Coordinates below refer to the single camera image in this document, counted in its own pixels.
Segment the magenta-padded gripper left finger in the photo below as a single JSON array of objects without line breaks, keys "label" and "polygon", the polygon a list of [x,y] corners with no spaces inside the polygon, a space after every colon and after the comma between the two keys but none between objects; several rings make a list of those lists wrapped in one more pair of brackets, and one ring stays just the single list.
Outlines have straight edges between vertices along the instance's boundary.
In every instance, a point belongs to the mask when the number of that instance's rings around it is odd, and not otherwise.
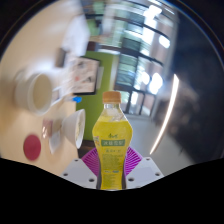
[{"label": "magenta-padded gripper left finger", "polygon": [[62,172],[61,177],[78,186],[96,189],[100,162],[95,148],[80,159],[74,159]]}]

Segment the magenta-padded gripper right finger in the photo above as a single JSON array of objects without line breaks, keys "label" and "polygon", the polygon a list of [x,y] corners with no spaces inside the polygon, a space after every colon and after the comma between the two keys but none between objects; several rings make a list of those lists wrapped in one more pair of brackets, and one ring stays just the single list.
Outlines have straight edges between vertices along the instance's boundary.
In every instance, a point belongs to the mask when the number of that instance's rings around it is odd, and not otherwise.
[{"label": "magenta-padded gripper right finger", "polygon": [[129,147],[124,162],[124,177],[127,189],[135,189],[152,183],[164,175],[152,158],[143,157]]}]

